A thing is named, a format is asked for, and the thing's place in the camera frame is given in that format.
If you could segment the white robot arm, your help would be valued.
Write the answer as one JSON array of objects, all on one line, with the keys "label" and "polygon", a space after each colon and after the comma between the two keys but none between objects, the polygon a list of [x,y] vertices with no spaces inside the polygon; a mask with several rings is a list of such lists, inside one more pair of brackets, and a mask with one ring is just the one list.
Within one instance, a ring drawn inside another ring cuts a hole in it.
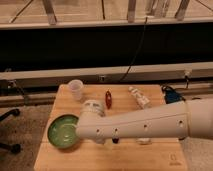
[{"label": "white robot arm", "polygon": [[123,138],[213,139],[213,99],[179,101],[114,116],[101,116],[94,106],[85,106],[76,134],[97,143]]}]

